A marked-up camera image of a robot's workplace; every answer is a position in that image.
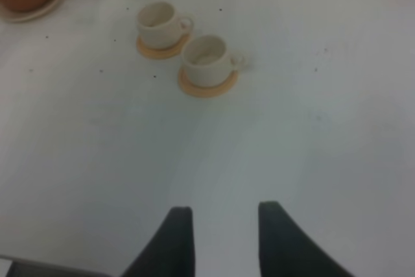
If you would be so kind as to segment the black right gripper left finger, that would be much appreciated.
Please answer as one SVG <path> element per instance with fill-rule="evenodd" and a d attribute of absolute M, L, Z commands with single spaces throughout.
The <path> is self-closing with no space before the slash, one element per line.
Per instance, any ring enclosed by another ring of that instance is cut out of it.
<path fill-rule="evenodd" d="M 123 276 L 196 275 L 193 211 L 171 208 L 157 232 Z"/>

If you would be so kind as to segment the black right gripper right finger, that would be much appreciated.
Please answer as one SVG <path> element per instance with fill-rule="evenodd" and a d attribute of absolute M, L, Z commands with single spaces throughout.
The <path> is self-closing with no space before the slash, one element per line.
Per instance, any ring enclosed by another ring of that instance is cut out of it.
<path fill-rule="evenodd" d="M 351 276 L 327 255 L 278 202 L 258 207 L 261 276 Z"/>

